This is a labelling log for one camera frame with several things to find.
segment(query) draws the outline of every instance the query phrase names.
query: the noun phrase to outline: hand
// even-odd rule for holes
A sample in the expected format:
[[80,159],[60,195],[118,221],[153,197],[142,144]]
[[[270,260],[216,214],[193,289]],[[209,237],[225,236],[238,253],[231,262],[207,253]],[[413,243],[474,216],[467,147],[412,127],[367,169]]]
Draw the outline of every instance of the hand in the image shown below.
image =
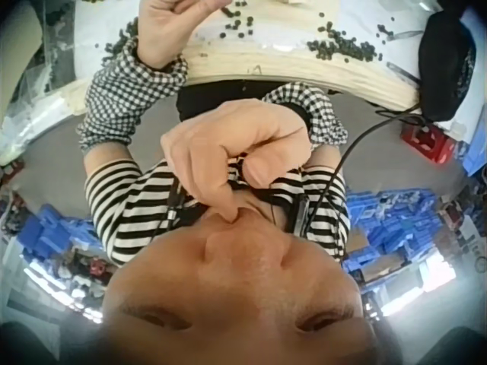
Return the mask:
[[247,152],[243,177],[252,187],[267,189],[311,155],[301,117],[285,106],[258,100],[224,103],[179,124],[162,136],[161,144],[169,167],[186,191],[217,208],[227,221],[237,217],[228,184],[229,158]]
[[183,50],[198,25],[230,3],[231,0],[141,0],[138,57],[151,68],[163,68]]

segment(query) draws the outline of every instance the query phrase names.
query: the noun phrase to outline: person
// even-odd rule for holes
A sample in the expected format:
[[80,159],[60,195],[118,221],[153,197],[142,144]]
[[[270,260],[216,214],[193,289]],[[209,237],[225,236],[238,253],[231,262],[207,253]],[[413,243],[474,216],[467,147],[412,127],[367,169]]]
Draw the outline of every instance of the person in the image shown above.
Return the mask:
[[[287,227],[299,194],[316,206],[346,143],[325,93],[304,83],[183,87],[191,33],[230,3],[142,0],[138,36],[88,90],[78,127],[86,194],[119,266],[103,302],[110,353],[129,363],[375,363],[360,291],[340,266],[342,175],[306,239]],[[184,122],[143,173],[127,148],[135,127],[178,93]],[[166,232],[176,178],[187,193]]]

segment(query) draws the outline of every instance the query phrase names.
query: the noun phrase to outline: black and white striped sleeve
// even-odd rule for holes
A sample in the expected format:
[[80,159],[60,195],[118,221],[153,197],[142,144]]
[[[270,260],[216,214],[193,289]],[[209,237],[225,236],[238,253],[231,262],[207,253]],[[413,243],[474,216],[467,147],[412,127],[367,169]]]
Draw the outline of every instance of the black and white striped sleeve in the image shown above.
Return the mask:
[[[316,207],[321,192],[325,189],[333,175],[334,169],[329,167],[308,167],[302,172],[303,188],[310,198],[310,211]],[[311,222],[307,238],[319,243],[335,260],[345,255],[345,245],[349,238],[350,220],[346,207],[345,180],[338,175],[317,216]]]
[[113,161],[93,173],[85,191],[94,226],[108,257],[123,265],[164,229],[174,175],[163,160],[142,174],[133,160]]

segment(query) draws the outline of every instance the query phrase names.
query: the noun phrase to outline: floor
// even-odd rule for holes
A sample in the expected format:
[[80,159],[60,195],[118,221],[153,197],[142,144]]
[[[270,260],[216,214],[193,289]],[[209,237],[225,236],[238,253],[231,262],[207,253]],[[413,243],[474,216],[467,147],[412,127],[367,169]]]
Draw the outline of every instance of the floor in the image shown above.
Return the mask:
[[[332,102],[337,116],[349,130],[350,141],[368,127],[383,120],[374,108],[349,95],[335,95]],[[157,103],[149,110],[134,137],[131,151],[142,169],[162,157],[160,136],[176,125],[175,99]],[[24,155],[25,170],[13,182],[33,211],[49,202],[62,214],[88,215],[84,200],[84,171],[78,149],[76,125],[81,117],[64,121],[35,141]],[[345,178],[355,191],[380,191],[424,187],[439,195],[457,190],[463,179],[461,166],[453,161],[436,166],[399,138],[401,126],[395,122],[367,137],[345,164]]]

